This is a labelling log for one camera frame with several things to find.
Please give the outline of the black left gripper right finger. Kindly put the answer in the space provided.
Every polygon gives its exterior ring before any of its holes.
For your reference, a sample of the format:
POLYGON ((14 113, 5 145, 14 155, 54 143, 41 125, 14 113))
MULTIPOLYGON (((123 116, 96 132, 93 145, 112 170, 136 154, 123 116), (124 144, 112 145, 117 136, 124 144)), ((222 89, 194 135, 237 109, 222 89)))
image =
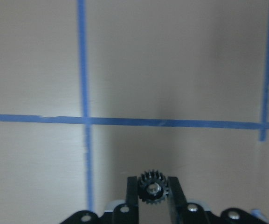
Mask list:
POLYGON ((168 181, 168 196, 167 203, 169 215, 172 224, 183 223, 183 210, 186 208, 187 201, 183 193, 182 187, 177 177, 169 176, 168 181))

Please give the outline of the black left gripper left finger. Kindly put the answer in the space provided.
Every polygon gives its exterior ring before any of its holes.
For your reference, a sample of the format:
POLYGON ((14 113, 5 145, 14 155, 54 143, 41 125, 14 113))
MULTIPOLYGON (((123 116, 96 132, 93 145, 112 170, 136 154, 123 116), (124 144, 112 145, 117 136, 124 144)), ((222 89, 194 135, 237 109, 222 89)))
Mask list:
POLYGON ((126 204, 130 209, 129 212, 126 213, 126 223, 138 224, 138 179, 136 176, 127 178, 126 204))

